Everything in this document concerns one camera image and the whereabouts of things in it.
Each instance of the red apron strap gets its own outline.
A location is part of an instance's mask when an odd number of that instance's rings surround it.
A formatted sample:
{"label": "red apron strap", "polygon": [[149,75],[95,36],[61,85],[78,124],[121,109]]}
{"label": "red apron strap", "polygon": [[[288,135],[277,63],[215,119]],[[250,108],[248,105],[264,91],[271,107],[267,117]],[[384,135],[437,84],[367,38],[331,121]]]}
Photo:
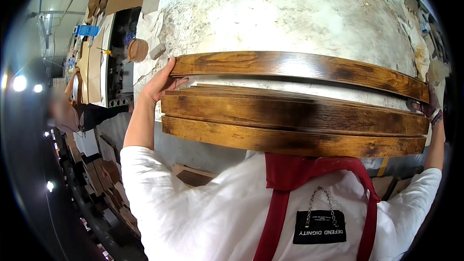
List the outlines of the red apron strap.
{"label": "red apron strap", "polygon": [[261,239],[259,239],[258,249],[256,250],[254,261],[272,260],[279,244],[282,232],[290,191],[273,190],[270,199],[269,211],[266,223],[264,224]]}
{"label": "red apron strap", "polygon": [[361,241],[359,242],[357,261],[368,261],[374,247],[375,230],[377,229],[377,201],[369,191],[368,211],[364,222]]}
{"label": "red apron strap", "polygon": [[266,153],[267,188],[273,188],[269,211],[253,261],[271,261],[282,232],[290,191],[312,177],[335,170],[348,170],[357,175],[364,190],[369,190],[366,221],[361,236],[357,261],[368,261],[374,246],[377,226],[377,203],[374,186],[359,159],[315,159],[300,156]]}

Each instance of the hand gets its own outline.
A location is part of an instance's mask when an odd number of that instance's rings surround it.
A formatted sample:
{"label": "hand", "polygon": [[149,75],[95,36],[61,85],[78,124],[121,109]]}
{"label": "hand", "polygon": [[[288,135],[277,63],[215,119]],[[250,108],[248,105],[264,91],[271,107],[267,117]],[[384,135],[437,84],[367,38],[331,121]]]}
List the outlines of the hand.
{"label": "hand", "polygon": [[164,91],[176,89],[179,85],[187,83],[188,78],[172,78],[169,76],[175,66],[175,57],[171,57],[164,68],[159,70],[153,78],[143,87],[140,95],[146,97],[153,103],[159,101]]}
{"label": "hand", "polygon": [[428,81],[427,79],[427,86],[429,88],[429,104],[425,104],[425,103],[422,103],[422,104],[418,104],[418,103],[411,103],[411,106],[418,110],[418,111],[421,111],[422,113],[424,113],[426,115],[427,118],[430,118],[431,122],[432,122],[432,128],[438,123],[440,122],[441,120],[443,120],[443,113],[441,112],[441,110],[439,110],[439,112],[435,115],[433,115],[433,113],[438,109],[440,108],[440,104],[438,102],[438,98],[437,98],[437,95],[435,94],[435,89],[433,89],[433,86],[432,84]]}
{"label": "hand", "polygon": [[431,83],[427,83],[427,86],[429,88],[429,102],[430,104],[425,104],[425,103],[422,103],[422,104],[418,104],[418,103],[411,103],[411,106],[418,110],[418,111],[421,111],[422,113],[424,113],[428,118],[430,118],[432,116],[432,113],[437,109],[437,108],[440,108],[440,104],[438,102],[438,98],[437,98],[437,95],[435,94],[435,90],[433,89],[432,87],[432,84]]}

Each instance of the ceiling light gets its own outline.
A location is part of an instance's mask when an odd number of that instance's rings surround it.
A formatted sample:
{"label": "ceiling light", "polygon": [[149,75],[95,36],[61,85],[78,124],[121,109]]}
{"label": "ceiling light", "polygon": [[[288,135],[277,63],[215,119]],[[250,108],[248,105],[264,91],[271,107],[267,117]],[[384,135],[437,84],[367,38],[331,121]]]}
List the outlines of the ceiling light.
{"label": "ceiling light", "polygon": [[42,85],[38,84],[34,86],[34,92],[40,93],[42,91]]}
{"label": "ceiling light", "polygon": [[26,78],[24,76],[17,76],[13,81],[13,89],[15,91],[22,91],[26,88]]}
{"label": "ceiling light", "polygon": [[54,188],[53,183],[48,182],[48,183],[47,183],[47,188],[48,188],[48,190],[51,192],[51,191],[53,190],[53,188]]}

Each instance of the metal chain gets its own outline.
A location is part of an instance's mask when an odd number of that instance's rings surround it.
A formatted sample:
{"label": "metal chain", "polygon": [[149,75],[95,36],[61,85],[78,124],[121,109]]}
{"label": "metal chain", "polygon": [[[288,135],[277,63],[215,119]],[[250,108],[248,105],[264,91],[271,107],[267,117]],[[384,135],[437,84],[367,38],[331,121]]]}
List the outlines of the metal chain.
{"label": "metal chain", "polygon": [[321,186],[317,187],[317,189],[313,192],[313,195],[311,196],[310,207],[309,207],[309,209],[308,209],[308,216],[306,217],[306,225],[305,225],[305,227],[307,228],[307,227],[310,226],[311,209],[312,209],[312,207],[313,207],[314,196],[315,196],[316,193],[317,193],[318,191],[320,191],[320,190],[322,190],[322,191],[325,193],[325,195],[327,196],[328,205],[330,206],[330,214],[332,215],[332,224],[333,224],[336,228],[338,228],[337,221],[336,221],[336,219],[335,219],[335,214],[334,214],[334,211],[333,211],[333,209],[332,209],[332,201],[330,200],[330,197],[329,197],[329,195],[328,195],[328,191],[327,191],[325,188],[321,187]]}

